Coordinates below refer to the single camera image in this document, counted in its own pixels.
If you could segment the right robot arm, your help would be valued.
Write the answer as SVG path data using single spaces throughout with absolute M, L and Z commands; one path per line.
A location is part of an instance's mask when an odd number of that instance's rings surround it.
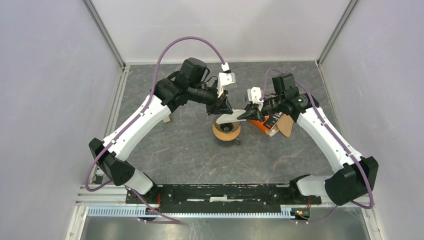
M 364 209 L 375 205 L 373 187 L 379 164 L 364 157 L 335 129 L 318 101 L 307 87 L 291 73 L 274 78 L 274 93 L 266 98 L 260 87 L 247 90 L 247 106 L 237 111 L 236 121 L 264 120 L 266 115 L 288 115 L 304 129 L 323 152 L 334 174 L 304 175 L 296 178 L 289 189 L 289 199 L 302 204 L 309 196 L 327 197 L 336 206 L 352 203 Z

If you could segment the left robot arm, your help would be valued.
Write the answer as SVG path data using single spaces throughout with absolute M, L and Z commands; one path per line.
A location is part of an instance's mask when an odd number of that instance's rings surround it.
M 234 83 L 235 76 L 227 62 L 221 68 L 213 85 L 208 86 L 211 78 L 207 64 L 194 57 L 184 60 L 178 71 L 155 82 L 141 106 L 118 129 L 102 140 L 90 141 L 92 165 L 116 186 L 125 185 L 137 191 L 145 204 L 153 203 L 157 198 L 154 182 L 127 158 L 154 126 L 189 101 L 205 105 L 208 115 L 231 114 L 225 86 Z

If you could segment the glass cone dripper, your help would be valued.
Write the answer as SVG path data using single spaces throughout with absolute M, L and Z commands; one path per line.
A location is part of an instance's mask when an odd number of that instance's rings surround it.
M 219 116 L 213 119 L 213 128 L 220 133 L 229 134 L 236 132 L 240 127 L 240 122 L 229 122 L 229 123 L 217 123 Z

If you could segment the white paper coffee filter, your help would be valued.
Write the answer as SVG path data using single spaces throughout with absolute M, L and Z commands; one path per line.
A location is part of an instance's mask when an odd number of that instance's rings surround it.
M 227 124 L 227 123 L 235 123 L 235 122 L 243 122 L 245 119 L 238 119 L 242 114 L 246 111 L 244 109 L 233 109 L 231 114 L 222 114 L 216 119 L 216 123 Z

